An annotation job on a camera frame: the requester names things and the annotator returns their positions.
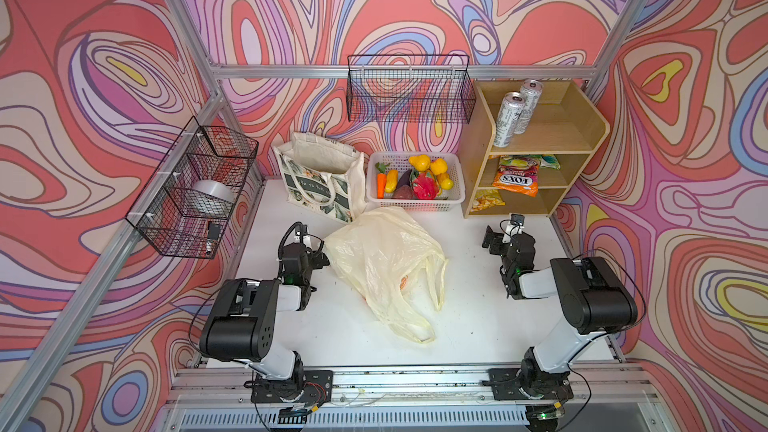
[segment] white table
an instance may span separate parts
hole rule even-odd
[[[298,351],[307,367],[500,364],[522,360],[525,351],[546,337],[562,317],[557,297],[527,301],[506,298],[498,273],[501,259],[480,246],[485,226],[499,232],[500,217],[464,219],[458,206],[449,212],[411,215],[440,243],[449,260],[446,302],[440,312],[429,300],[425,280],[420,280],[410,294],[414,309],[434,327],[435,341],[419,345],[395,335],[330,267],[312,274],[317,292],[312,293],[306,310],[277,314],[274,340]],[[282,181],[267,181],[237,277],[274,278],[278,242],[296,221],[307,224],[310,234],[319,237],[343,226],[288,204]],[[567,256],[547,218],[526,218],[525,231],[536,239],[536,268],[548,267],[551,258]],[[612,358],[607,341],[599,339],[580,360]],[[233,366],[241,367],[216,360],[209,364]]]

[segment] black wire basket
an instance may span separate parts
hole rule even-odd
[[[147,209],[139,214],[130,212],[126,219],[161,255],[213,258],[258,149],[256,140],[240,132],[198,124],[190,144]],[[198,190],[202,181],[218,182],[222,193],[214,196]]]
[[[351,122],[469,123],[475,90],[466,54],[360,54],[347,57]]]

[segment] can top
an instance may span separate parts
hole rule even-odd
[[[504,99],[510,102],[525,102],[525,97],[523,97],[523,94],[520,92],[507,92],[507,94],[504,96]]]
[[[523,82],[522,87],[528,90],[536,90],[541,92],[544,89],[544,84],[538,80],[526,79],[526,81]]]

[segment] orange carrot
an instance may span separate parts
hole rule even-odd
[[[384,198],[384,186],[386,185],[386,176],[379,174],[376,176],[376,198]]]

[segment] canvas tote bag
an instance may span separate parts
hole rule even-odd
[[[354,147],[305,132],[274,146],[288,202],[344,223],[366,208],[363,154]]]

